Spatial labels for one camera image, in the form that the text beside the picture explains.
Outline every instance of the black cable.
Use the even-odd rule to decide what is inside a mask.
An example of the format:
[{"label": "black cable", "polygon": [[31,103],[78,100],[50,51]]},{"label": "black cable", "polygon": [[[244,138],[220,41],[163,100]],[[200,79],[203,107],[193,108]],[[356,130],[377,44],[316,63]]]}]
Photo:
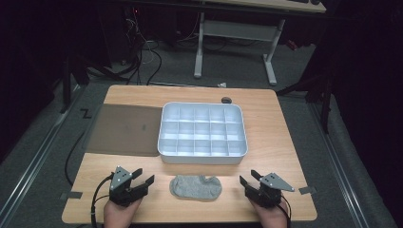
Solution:
[{"label": "black cable", "polygon": [[279,204],[277,205],[277,207],[278,207],[278,209],[279,210],[281,210],[281,212],[284,214],[284,216],[286,217],[286,219],[287,219],[287,228],[291,228],[291,206],[290,206],[290,203],[288,202],[288,200],[284,197],[284,196],[281,196],[284,200],[285,200],[285,202],[287,203],[287,205],[288,205],[288,208],[289,208],[289,210],[290,210],[290,215],[288,215],[288,213],[284,210],[284,208],[282,208]]},{"label": "black cable", "polygon": [[155,72],[148,78],[148,81],[147,81],[147,86],[150,84],[150,82],[151,82],[151,79],[154,77],[154,75],[160,70],[160,68],[161,68],[161,65],[163,64],[163,58],[161,58],[161,55],[159,54],[159,53],[157,53],[156,51],[154,51],[154,50],[151,50],[154,54],[156,54],[159,58],[160,58],[160,64],[158,65],[158,68],[155,70]]},{"label": "black cable", "polygon": [[81,140],[81,138],[83,138],[83,136],[84,136],[84,132],[81,134],[81,136],[76,140],[74,145],[71,147],[70,152],[68,152],[68,156],[67,156],[67,159],[65,162],[65,176],[66,176],[67,182],[70,184],[70,186],[73,185],[73,181],[71,181],[70,177],[68,176],[68,172],[67,172],[68,161],[70,160],[71,154],[73,153],[75,147],[77,146],[77,144]]},{"label": "black cable", "polygon": [[107,197],[109,197],[109,195],[106,195],[106,196],[103,196],[103,197],[99,197],[99,198],[97,198],[97,199],[95,200],[95,202],[97,202],[97,201],[100,200],[100,199],[107,198]]},{"label": "black cable", "polygon": [[113,179],[113,175],[114,175],[114,173],[112,172],[108,177],[106,177],[104,180],[102,180],[100,182],[100,184],[98,185],[97,189],[95,190],[94,197],[92,198],[92,204],[91,204],[91,224],[92,224],[93,228],[97,228],[97,219],[95,218],[95,202],[97,201],[96,198],[97,198],[98,192],[99,192],[100,188],[102,187],[102,185],[104,185],[105,182]]}]

